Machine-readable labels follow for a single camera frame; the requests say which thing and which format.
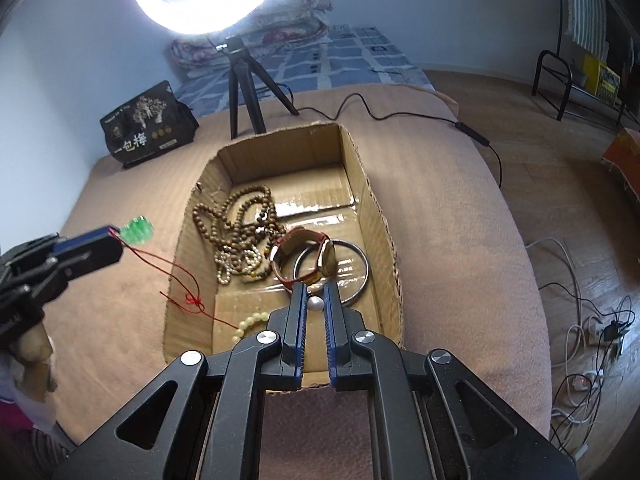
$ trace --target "bed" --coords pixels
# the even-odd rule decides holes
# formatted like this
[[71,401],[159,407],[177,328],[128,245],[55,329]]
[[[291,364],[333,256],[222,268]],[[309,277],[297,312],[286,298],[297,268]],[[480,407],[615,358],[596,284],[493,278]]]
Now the bed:
[[[446,96],[405,84],[364,84],[296,94],[301,106],[335,110],[353,91],[372,110],[453,119]],[[318,120],[262,105],[268,130]],[[407,349],[451,350],[539,432],[548,435],[551,373],[545,314],[526,250],[494,178],[473,142],[451,124],[416,117],[377,122],[360,104],[340,122],[358,147],[399,255]],[[229,142],[229,113],[200,119],[192,144],[122,170],[98,161],[64,227],[77,235],[143,214],[145,249],[172,259],[191,189]],[[246,114],[239,131],[250,132]],[[46,308],[56,346],[58,420],[82,442],[165,366],[168,279],[132,254],[77,280]],[[262,480],[372,478],[366,396],[309,388],[269,396]]]
[[[409,62],[398,47],[376,27],[334,25],[331,43],[303,46],[265,56],[260,63],[277,83],[294,94],[362,83],[406,83],[433,90],[425,73]],[[228,68],[189,81],[175,92],[196,117],[228,108]],[[254,78],[260,100],[274,98]],[[240,104],[244,103],[242,93]]]

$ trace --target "white cable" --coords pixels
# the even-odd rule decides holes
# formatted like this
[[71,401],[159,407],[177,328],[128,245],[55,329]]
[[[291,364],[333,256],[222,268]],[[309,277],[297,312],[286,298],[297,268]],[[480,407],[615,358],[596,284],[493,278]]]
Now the white cable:
[[[540,242],[554,242],[556,243],[561,249],[562,252],[564,253],[564,258],[566,261],[567,266],[569,267],[569,272],[571,273],[571,279],[574,281],[574,287],[575,287],[575,295],[578,298],[582,297],[582,293],[580,291],[580,285],[578,284],[578,279],[575,276],[575,270],[574,270],[574,266],[571,263],[571,259],[569,258],[569,253],[567,252],[567,250],[564,248],[564,245],[562,244],[562,242],[560,242],[560,240],[557,240],[556,238],[553,237],[545,237],[545,238],[540,238],[539,240],[535,240],[534,242],[525,245],[525,249],[530,249],[533,246],[539,244]],[[577,325],[580,327],[580,331],[578,331],[578,338],[575,341],[575,345],[574,345],[574,349],[572,350],[570,355],[567,355],[566,353],[564,354],[564,361],[561,363],[557,363],[557,364],[552,364],[551,367],[552,368],[558,368],[561,366],[566,367],[566,364],[571,361],[573,358],[575,358],[576,354],[578,353],[578,349],[580,348],[580,336],[582,336],[582,338],[584,338],[584,330],[582,330],[582,301],[580,299],[576,299],[575,300],[576,303],[576,307],[578,309],[578,323]]]
[[[564,366],[564,376],[568,378],[570,375],[568,370],[568,364],[572,359],[576,357],[578,350],[580,349],[580,340],[582,340],[582,348],[586,352],[586,334],[584,329],[585,325],[587,327],[587,332],[588,332],[590,328],[590,322],[592,319],[596,320],[599,323],[602,323],[602,320],[600,319],[599,316],[595,316],[595,315],[592,315],[587,317],[586,319],[583,319],[584,316],[582,311],[582,299],[581,299],[582,292],[580,291],[580,284],[578,283],[578,279],[575,275],[575,269],[573,264],[571,263],[571,259],[569,258],[569,253],[565,249],[562,242],[560,242],[560,240],[557,240],[556,238],[553,238],[553,237],[540,238],[539,240],[535,240],[534,242],[525,245],[525,248],[530,249],[533,246],[539,244],[540,242],[545,242],[545,241],[554,242],[556,245],[558,245],[562,249],[562,252],[564,253],[565,262],[567,264],[567,267],[569,268],[569,272],[571,273],[571,278],[574,282],[575,295],[576,295],[575,301],[576,301],[576,307],[578,310],[578,323],[571,325],[567,329],[567,332],[564,338],[564,360],[561,363],[551,365],[552,368],[558,368],[558,367]],[[624,301],[625,301],[625,298],[620,300],[620,303],[618,304],[618,308],[615,310],[615,312],[619,314],[621,313],[620,311],[623,310]],[[571,335],[571,332],[574,330],[577,332],[577,338],[576,338],[573,350],[571,351],[571,353],[569,353],[569,336]],[[604,387],[604,379],[609,377],[616,377],[614,375],[608,375],[606,373],[605,359],[606,359],[606,355],[603,359],[603,364],[602,364],[603,375],[596,377],[595,379],[596,381],[598,381],[597,391],[594,392],[593,391],[594,387],[592,386],[591,393],[589,395],[586,395],[581,402],[576,403],[574,401],[571,395],[571,388],[569,386],[569,381],[568,380],[564,381],[566,383],[567,399],[569,403],[574,408],[576,408],[575,413],[573,415],[570,415],[569,413],[561,410],[560,408],[553,407],[551,412],[551,417],[552,418],[562,417],[564,421],[561,423],[560,426],[568,423],[567,427],[564,428],[562,433],[558,434],[558,440],[561,443],[561,447],[564,447],[565,449],[568,447],[571,437],[574,434],[574,429],[577,426],[580,426],[582,424],[587,424],[588,425],[587,431],[591,431],[591,428],[595,424],[596,407],[598,403],[601,402],[602,389]],[[596,354],[596,368],[598,368],[597,354]],[[560,426],[556,428],[556,433],[560,431]]]

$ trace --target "yellow box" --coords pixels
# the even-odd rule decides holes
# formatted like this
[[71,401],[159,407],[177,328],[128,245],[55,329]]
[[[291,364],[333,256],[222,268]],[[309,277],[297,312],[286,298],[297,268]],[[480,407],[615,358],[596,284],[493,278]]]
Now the yellow box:
[[618,96],[620,88],[620,76],[613,72],[605,63],[585,54],[582,71],[587,75],[587,84],[584,89],[613,104]]

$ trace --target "white wall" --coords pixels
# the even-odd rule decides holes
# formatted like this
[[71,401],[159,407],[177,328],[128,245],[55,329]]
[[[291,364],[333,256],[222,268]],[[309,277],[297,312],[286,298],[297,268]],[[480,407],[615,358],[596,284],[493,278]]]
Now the white wall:
[[163,79],[172,34],[135,0],[26,0],[12,17],[46,92],[89,159],[108,154],[100,118]]
[[99,120],[163,79],[172,35],[135,0],[26,0],[0,35],[0,252],[59,230],[96,160]]
[[43,91],[15,22],[0,36],[0,252],[56,231],[91,164]]
[[334,23],[376,25],[424,68],[533,80],[559,0],[332,0]]

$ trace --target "bead bracelet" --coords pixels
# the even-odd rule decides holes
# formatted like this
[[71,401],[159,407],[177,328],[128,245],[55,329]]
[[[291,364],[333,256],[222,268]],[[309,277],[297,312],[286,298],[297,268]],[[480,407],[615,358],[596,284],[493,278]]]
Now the bead bracelet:
[[253,325],[258,323],[267,323],[269,320],[268,312],[254,312],[247,319],[238,323],[236,334],[231,338],[231,342],[235,345],[244,337],[244,332],[249,330]]

